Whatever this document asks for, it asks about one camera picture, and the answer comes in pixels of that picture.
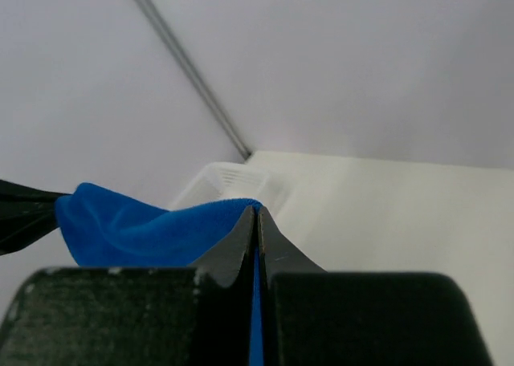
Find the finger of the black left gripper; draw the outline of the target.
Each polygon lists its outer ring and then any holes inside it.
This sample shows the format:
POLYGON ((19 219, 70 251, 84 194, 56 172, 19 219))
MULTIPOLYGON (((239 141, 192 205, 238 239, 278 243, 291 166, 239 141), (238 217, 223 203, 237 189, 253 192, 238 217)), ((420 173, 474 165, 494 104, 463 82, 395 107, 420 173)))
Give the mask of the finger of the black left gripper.
POLYGON ((53 211, 1 216, 1 255, 25 249, 57 228, 53 211))
POLYGON ((63 196, 67 194, 1 180, 1 209, 48 209, 63 196))

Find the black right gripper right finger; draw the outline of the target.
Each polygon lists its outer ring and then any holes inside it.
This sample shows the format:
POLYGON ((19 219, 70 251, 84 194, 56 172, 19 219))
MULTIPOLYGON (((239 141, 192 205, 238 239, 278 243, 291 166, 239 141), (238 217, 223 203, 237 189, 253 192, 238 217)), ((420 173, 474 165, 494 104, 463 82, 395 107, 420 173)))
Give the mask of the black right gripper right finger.
POLYGON ((327 271, 258 213, 267 365, 489 365, 470 303, 433 272, 327 271))

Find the blue towel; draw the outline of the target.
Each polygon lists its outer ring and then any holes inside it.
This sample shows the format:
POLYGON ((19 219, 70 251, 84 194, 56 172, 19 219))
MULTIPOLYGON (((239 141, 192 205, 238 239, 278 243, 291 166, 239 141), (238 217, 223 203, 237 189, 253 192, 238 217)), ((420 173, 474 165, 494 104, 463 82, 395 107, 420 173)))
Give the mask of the blue towel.
POLYGON ((168 211, 83 183, 55 203, 71 256, 81 266, 185 266, 233 229, 255 199, 213 201, 168 211))

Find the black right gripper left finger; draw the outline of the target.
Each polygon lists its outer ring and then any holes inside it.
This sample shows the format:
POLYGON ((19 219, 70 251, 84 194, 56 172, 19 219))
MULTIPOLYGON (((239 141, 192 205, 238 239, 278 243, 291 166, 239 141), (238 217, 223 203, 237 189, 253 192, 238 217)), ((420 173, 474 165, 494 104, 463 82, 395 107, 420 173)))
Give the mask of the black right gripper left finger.
POLYGON ((1 326, 4 365, 246 365, 255 211, 185 267, 47 268, 1 326))

